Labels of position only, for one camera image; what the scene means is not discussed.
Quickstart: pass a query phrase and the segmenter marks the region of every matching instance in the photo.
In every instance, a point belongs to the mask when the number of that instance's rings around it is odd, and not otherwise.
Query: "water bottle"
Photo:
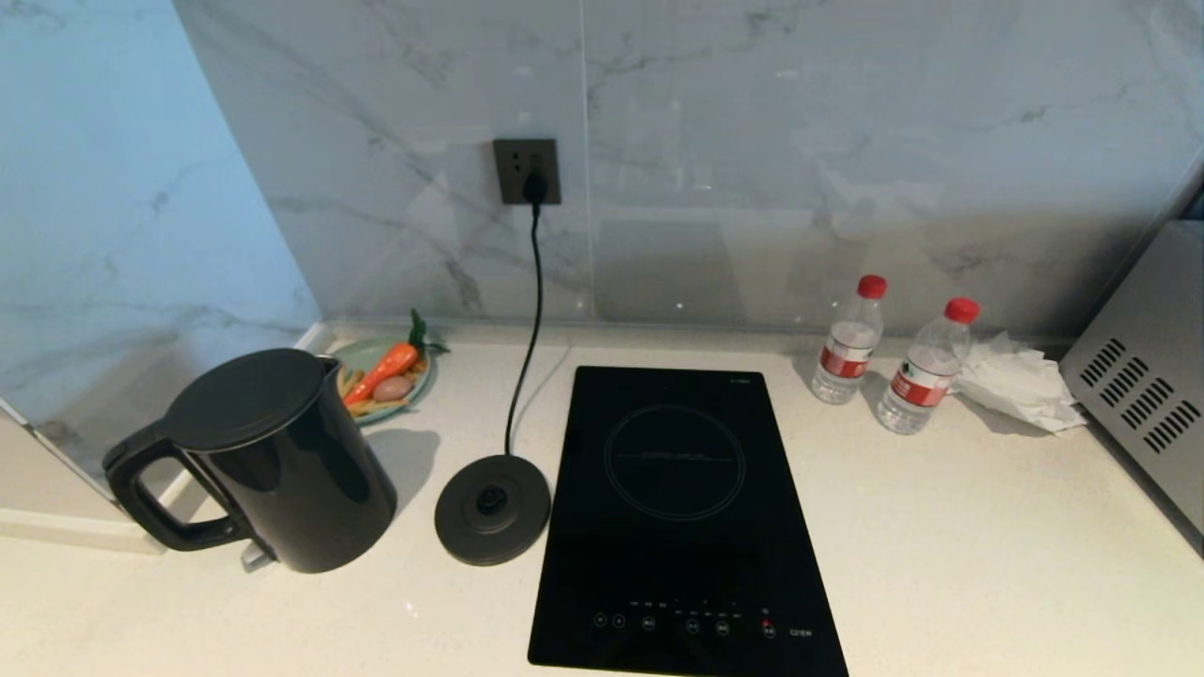
[[[915,435],[923,429],[970,352],[970,323],[978,313],[978,304],[958,296],[945,306],[944,317],[916,334],[878,404],[878,420],[883,425],[899,435]]]
[[[811,393],[820,400],[843,405],[857,394],[869,355],[883,337],[883,313],[878,305],[885,294],[886,279],[867,275],[857,283],[857,293],[837,311],[811,378]]]

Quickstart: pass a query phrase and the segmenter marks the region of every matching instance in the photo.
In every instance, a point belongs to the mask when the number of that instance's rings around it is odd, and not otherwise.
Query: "electrical outlet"
[[[560,204],[560,167],[556,165],[555,139],[497,139],[494,141],[494,163],[503,205],[526,205],[523,184],[533,170],[548,182],[544,205]]]

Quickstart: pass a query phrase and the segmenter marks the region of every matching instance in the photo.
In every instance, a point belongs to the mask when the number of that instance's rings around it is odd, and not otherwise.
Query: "black induction cooktop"
[[[760,373],[577,370],[527,658],[848,675]]]

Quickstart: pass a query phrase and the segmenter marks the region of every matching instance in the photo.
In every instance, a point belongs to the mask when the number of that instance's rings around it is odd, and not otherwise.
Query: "power cord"
[[[519,393],[523,392],[523,381],[526,379],[526,370],[531,366],[531,354],[535,353],[535,342],[539,337],[539,323],[543,322],[543,264],[539,260],[539,240],[536,232],[539,228],[539,206],[548,196],[548,182],[538,171],[527,175],[523,184],[523,198],[531,202],[531,251],[535,252],[535,326],[531,329],[531,343],[527,346],[526,358],[523,360],[523,371],[519,372],[519,382],[514,387],[514,398],[510,399],[510,413],[506,417],[506,455],[513,455],[510,451],[510,429],[514,425],[514,408],[519,404]]]

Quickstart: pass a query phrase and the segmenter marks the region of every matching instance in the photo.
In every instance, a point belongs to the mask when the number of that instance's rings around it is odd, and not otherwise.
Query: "silver microwave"
[[[1163,226],[1061,370],[1117,460],[1204,557],[1204,224]]]

